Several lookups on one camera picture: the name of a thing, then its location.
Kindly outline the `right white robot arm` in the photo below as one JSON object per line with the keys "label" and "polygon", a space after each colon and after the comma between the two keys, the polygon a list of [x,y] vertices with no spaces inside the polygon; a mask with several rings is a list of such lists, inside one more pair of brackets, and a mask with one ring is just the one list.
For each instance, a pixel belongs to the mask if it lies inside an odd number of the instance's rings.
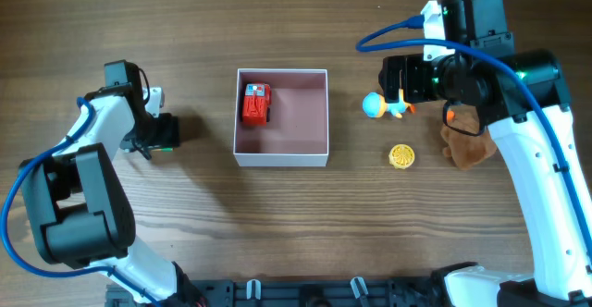
{"label": "right white robot arm", "polygon": [[571,96],[547,50],[517,53],[503,0],[431,0],[403,21],[416,55],[385,58],[386,112],[429,101],[477,114],[467,139],[491,140],[512,177],[530,239],[530,275],[455,265],[435,274],[451,306],[587,306],[591,198],[574,144]]}

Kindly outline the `red toy fire truck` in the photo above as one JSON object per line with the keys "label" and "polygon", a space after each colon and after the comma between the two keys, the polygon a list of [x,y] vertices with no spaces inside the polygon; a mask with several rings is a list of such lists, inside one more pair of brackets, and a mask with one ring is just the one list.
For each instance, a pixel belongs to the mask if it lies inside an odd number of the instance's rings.
{"label": "red toy fire truck", "polygon": [[270,120],[271,103],[272,92],[269,84],[248,83],[242,101],[242,124],[247,127],[265,126]]}

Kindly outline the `colourful puzzle cube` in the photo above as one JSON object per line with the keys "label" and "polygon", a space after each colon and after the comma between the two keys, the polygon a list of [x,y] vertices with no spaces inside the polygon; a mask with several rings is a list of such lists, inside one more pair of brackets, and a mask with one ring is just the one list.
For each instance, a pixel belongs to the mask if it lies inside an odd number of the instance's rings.
{"label": "colourful puzzle cube", "polygon": [[174,148],[172,147],[149,147],[149,152],[172,152]]}

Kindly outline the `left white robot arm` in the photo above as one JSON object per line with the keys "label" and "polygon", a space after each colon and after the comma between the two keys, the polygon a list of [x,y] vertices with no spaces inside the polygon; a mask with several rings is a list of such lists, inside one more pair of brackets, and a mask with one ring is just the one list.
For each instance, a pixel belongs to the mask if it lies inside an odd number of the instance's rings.
{"label": "left white robot arm", "polygon": [[78,99],[80,117],[54,148],[22,163],[20,190],[40,256],[66,277],[100,273],[138,303],[203,306],[180,267],[136,235],[112,160],[135,125],[123,96]]}

